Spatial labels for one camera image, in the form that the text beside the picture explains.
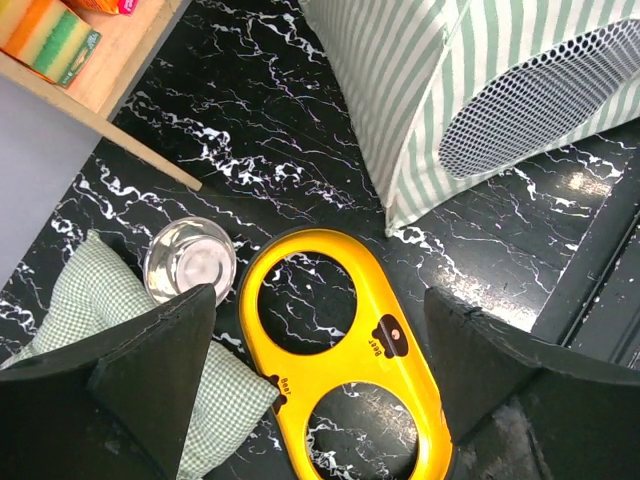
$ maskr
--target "white wall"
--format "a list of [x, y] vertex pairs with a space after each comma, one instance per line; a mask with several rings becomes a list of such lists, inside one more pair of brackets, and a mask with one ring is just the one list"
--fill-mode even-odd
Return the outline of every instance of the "white wall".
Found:
[[99, 139], [0, 76], [0, 287]]

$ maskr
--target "snack package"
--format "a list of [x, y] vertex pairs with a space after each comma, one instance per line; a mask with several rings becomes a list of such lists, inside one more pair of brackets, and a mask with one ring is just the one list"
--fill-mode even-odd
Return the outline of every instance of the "snack package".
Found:
[[101, 35], [61, 0], [0, 0], [0, 49], [67, 87]]
[[138, 0], [64, 0], [74, 8], [86, 8], [106, 13], [121, 13], [131, 15], [138, 4]]

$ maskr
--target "wooden edge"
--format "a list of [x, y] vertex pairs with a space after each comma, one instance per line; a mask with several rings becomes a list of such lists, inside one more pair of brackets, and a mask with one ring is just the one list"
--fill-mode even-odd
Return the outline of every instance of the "wooden edge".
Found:
[[167, 29], [167, 26], [175, 15], [176, 7], [173, 4], [177, 3], [179, 5], [182, 1], [184, 0], [179, 0], [177, 2], [174, 0], [172, 2], [167, 2], [162, 6], [157, 17], [149, 26], [149, 29], [131, 57], [127, 60], [127, 63], [124, 65], [120, 75], [118, 75], [118, 80], [111, 89], [109, 96], [104, 99], [102, 105], [99, 107], [97, 113], [100, 117], [108, 119], [113, 110], [117, 107], [120, 99], [125, 94], [127, 88], [131, 85], [131, 82], [140, 70], [140, 67], [144, 64], [145, 60], [157, 44], [158, 39]]
[[134, 155], [140, 157], [140, 159], [154, 166], [161, 172], [166, 173], [178, 182], [181, 182], [196, 191], [202, 188], [202, 182], [197, 180], [195, 177], [192, 177], [166, 158], [158, 155], [149, 147], [140, 143], [131, 135], [109, 123], [99, 114], [80, 105], [78, 102], [70, 98], [63, 90], [55, 88], [47, 81], [35, 75], [27, 67], [16, 62], [4, 53], [0, 53], [0, 74], [23, 88], [30, 90], [50, 105], [53, 105], [83, 125], [95, 130], [112, 142], [127, 149]]

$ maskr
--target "circular hole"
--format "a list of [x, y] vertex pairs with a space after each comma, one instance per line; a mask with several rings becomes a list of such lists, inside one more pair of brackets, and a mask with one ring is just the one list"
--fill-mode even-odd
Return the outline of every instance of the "circular hole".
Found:
[[350, 383], [316, 405], [307, 447], [326, 480], [408, 480], [418, 458], [418, 432], [395, 395], [368, 383]]
[[322, 353], [346, 335], [356, 313], [347, 271], [314, 252], [289, 255], [269, 270], [258, 292], [258, 314], [269, 338], [298, 355]]

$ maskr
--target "fabric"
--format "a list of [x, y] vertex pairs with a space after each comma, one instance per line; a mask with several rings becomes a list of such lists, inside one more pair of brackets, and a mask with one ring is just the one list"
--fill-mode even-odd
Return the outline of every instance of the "fabric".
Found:
[[[90, 231], [60, 273], [36, 336], [2, 368], [95, 335], [155, 306], [122, 259]], [[211, 342], [178, 480], [199, 479], [220, 465], [249, 436], [278, 394], [222, 345]]]
[[[640, 2], [303, 0], [302, 7], [343, 91], [385, 207], [387, 235], [525, 158], [640, 114], [640, 77], [631, 69], [621, 86], [571, 131], [518, 152], [491, 170], [456, 178], [440, 162], [440, 146], [465, 106], [493, 80], [554, 46], [620, 20], [637, 19]], [[571, 111], [566, 98], [558, 96], [558, 102]], [[495, 111], [485, 113], [497, 116]], [[533, 133], [523, 129], [523, 138]], [[464, 161], [477, 159], [457, 159]]]

